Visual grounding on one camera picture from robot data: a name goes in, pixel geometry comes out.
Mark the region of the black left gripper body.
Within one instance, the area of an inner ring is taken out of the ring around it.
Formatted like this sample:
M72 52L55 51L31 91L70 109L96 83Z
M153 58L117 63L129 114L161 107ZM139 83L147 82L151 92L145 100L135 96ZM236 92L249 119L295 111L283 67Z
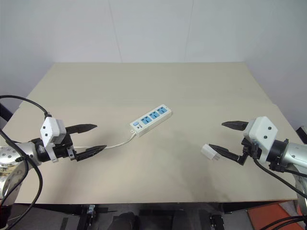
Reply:
M70 135L66 135L60 144L55 144L53 151L57 158L76 160L77 151L74 149Z

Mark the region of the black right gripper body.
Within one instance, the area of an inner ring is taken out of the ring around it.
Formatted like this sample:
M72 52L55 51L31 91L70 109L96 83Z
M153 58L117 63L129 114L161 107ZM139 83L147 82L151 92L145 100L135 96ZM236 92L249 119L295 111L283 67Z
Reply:
M240 165L244 165L248 157L257 160L260 158L260 152L259 152L260 149L256 142L251 143L249 140L244 138L241 144L243 145L242 149L243 154L240 157Z

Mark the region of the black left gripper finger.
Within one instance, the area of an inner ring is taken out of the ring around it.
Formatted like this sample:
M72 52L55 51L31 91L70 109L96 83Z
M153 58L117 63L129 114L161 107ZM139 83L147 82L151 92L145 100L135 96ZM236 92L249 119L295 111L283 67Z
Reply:
M75 159L76 161L82 161L82 160L88 159L98 154L99 152L103 151L106 147L107 145L100 145L100 146L94 146L94 147L87 148L83 152L76 153Z
M96 127L97 125L94 125L94 124L79 124L79 125L66 127L66 133L67 134L74 134L74 133L80 134L83 132L90 131Z

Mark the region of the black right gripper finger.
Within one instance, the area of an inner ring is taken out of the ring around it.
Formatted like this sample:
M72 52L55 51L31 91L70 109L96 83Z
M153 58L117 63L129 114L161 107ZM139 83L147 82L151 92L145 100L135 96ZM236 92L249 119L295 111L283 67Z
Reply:
M231 153L228 149L217 146L217 145L209 144L209 146L213 150L215 150L218 154L220 154L221 156L228 158L232 161L235 161L235 162L239 163L240 165L244 164L243 156L239 156L239 155L236 155L234 153Z
M244 131L247 125L248 122L245 121L227 121L222 123L222 126L238 131Z

